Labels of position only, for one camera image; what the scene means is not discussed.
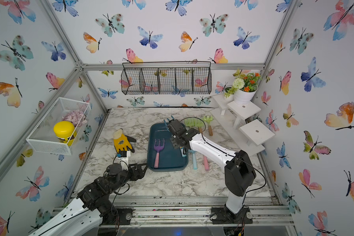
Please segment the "blue fork white handle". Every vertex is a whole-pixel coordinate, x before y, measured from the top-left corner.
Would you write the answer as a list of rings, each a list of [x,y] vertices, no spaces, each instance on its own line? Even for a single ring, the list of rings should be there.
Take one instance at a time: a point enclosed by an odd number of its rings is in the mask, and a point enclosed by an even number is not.
[[[180,151],[181,151],[182,157],[186,157],[185,148],[184,147],[180,147]]]

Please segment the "green rake wooden handle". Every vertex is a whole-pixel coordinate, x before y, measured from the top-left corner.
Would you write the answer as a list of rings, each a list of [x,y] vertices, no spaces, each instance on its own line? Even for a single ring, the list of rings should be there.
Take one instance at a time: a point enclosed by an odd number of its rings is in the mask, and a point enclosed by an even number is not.
[[[194,119],[193,118],[186,118],[184,120],[185,126],[188,128],[192,128],[195,126]]]
[[[210,136],[213,136],[213,130],[212,130],[212,126],[211,126],[211,122],[214,120],[213,116],[204,116],[203,120],[207,123],[208,125],[208,132]]]

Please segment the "green fork wooden handle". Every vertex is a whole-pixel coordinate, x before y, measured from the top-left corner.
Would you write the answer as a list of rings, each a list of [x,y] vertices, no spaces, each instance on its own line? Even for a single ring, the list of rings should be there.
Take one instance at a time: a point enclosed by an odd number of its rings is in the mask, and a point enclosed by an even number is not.
[[[199,132],[203,132],[204,122],[201,119],[194,118],[194,125],[198,128]]]

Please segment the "purple rake pink handle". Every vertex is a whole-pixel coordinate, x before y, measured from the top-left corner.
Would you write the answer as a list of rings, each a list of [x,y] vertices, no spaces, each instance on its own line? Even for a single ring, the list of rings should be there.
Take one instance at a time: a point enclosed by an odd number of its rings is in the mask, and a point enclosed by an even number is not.
[[[165,139],[155,139],[154,142],[154,150],[156,151],[156,156],[155,156],[155,161],[154,161],[154,168],[158,169],[159,167],[159,157],[160,157],[160,152],[164,149],[165,147]]]

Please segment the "purple fork pink handle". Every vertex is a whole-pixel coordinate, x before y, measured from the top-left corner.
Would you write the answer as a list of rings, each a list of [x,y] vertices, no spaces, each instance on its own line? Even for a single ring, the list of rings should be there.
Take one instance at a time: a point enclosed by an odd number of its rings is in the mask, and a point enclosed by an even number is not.
[[[205,155],[203,156],[203,163],[204,163],[205,171],[209,171],[208,159]]]

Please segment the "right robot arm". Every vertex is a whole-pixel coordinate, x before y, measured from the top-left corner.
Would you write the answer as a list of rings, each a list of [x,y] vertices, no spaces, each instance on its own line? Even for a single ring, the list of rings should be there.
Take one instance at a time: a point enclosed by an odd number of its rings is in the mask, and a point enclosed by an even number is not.
[[[229,190],[228,199],[223,207],[211,209],[210,220],[213,224],[251,224],[253,223],[245,198],[257,174],[248,154],[243,151],[226,149],[206,138],[200,131],[189,130],[179,120],[165,123],[171,133],[174,148],[184,148],[201,153],[216,163],[224,171],[225,185]]]

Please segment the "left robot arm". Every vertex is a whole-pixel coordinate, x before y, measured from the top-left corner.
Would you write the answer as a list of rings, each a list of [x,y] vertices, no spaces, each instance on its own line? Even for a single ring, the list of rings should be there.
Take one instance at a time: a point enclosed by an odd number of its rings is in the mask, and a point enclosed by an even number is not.
[[[129,225],[133,210],[115,207],[109,197],[113,193],[120,195],[128,182],[142,179],[147,169],[146,163],[130,164],[126,169],[119,163],[109,165],[103,176],[85,186],[61,212],[30,235],[82,236],[101,224]]]

